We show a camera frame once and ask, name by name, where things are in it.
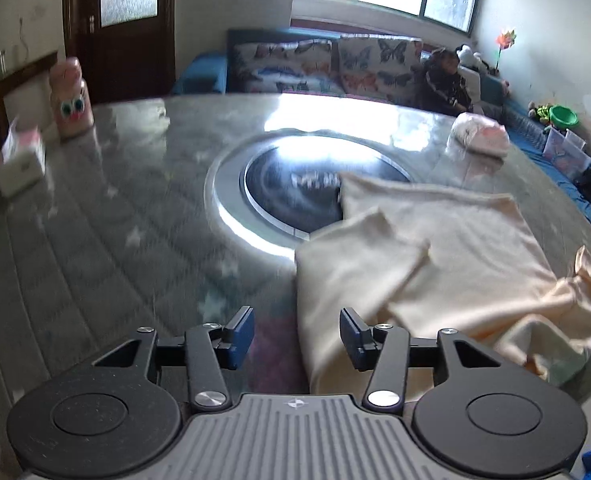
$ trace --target black circular base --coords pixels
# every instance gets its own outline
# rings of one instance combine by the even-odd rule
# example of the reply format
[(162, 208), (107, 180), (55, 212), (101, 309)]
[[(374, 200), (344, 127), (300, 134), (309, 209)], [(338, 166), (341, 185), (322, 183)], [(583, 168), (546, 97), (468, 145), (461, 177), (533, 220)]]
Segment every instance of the black circular base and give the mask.
[(521, 435), (533, 431), (542, 420), (536, 404), (524, 397), (491, 394), (467, 406), (469, 420), (482, 431), (496, 435)]
[(570, 396), (514, 364), (469, 368), (451, 355), (448, 378), (413, 413), (413, 430), (437, 459), (502, 479), (539, 478), (573, 465), (587, 425)]
[(143, 374), (89, 367), (22, 397), (7, 434), (23, 467), (46, 478), (101, 479), (159, 456), (180, 425), (176, 401)]
[(286, 137), (248, 166), (244, 185), (254, 207), (274, 224), (312, 233), (342, 220), (340, 171), (398, 182), (409, 177), (376, 150), (335, 137)]
[(83, 394), (63, 400), (54, 409), (54, 424), (72, 435), (93, 436), (115, 430), (127, 416), (120, 399), (104, 394)]

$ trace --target green bowl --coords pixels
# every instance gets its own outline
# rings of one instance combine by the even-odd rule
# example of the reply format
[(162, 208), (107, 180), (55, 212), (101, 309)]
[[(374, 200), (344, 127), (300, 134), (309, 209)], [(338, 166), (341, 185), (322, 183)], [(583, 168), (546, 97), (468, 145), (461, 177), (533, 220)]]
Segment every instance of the green bowl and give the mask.
[(572, 128), (579, 123), (576, 113), (566, 106), (555, 105), (549, 110), (549, 117), (558, 128)]

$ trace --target beige towel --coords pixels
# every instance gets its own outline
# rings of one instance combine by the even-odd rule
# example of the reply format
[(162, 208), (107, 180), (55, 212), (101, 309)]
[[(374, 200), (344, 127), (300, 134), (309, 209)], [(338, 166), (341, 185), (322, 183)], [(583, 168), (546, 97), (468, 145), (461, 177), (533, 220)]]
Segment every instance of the beige towel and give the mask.
[[(412, 336), (463, 331), (554, 384), (591, 354), (591, 256), (557, 280), (510, 195), (400, 184), (343, 174), (346, 220), (295, 252), (298, 330), (311, 392), (361, 398), (338, 318), (353, 307), (370, 324)], [(412, 370), (407, 398), (430, 387)]]

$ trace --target stuffed toy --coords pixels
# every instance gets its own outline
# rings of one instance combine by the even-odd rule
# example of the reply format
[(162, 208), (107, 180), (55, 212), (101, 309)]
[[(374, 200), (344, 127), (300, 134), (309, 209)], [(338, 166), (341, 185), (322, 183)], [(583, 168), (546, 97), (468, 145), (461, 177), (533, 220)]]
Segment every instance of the stuffed toy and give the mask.
[(544, 126), (548, 126), (551, 124), (551, 120), (549, 119), (549, 110), (551, 110), (552, 107), (553, 105), (551, 103), (538, 106), (534, 101), (531, 101), (529, 103), (529, 117), (531, 117), (534, 121), (539, 121), (540, 124), (543, 124)]
[(466, 66), (467, 68), (476, 70), (476, 72), (480, 72), (486, 74), (489, 71), (489, 65), (487, 65), (482, 60), (482, 54), (480, 52), (473, 52), (471, 47), (468, 45), (462, 45), (457, 50), (457, 55), (460, 58), (460, 64)]

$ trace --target butterfly cushion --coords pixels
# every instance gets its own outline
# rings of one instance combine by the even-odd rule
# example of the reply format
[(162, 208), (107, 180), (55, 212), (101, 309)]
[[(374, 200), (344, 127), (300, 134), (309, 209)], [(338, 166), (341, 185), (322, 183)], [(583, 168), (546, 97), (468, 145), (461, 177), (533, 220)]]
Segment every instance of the butterfly cushion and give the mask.
[(414, 70), (419, 68), (422, 46), (422, 40), (403, 36), (343, 36), (338, 49), (339, 73), (345, 90), (412, 105)]
[(344, 89), (326, 75), (295, 73), (261, 69), (254, 79), (245, 81), (245, 92), (282, 93), (315, 92), (317, 94), (344, 95)]
[(239, 44), (234, 47), (234, 72), (242, 81), (254, 80), (260, 70), (332, 77), (332, 46), (329, 40)]

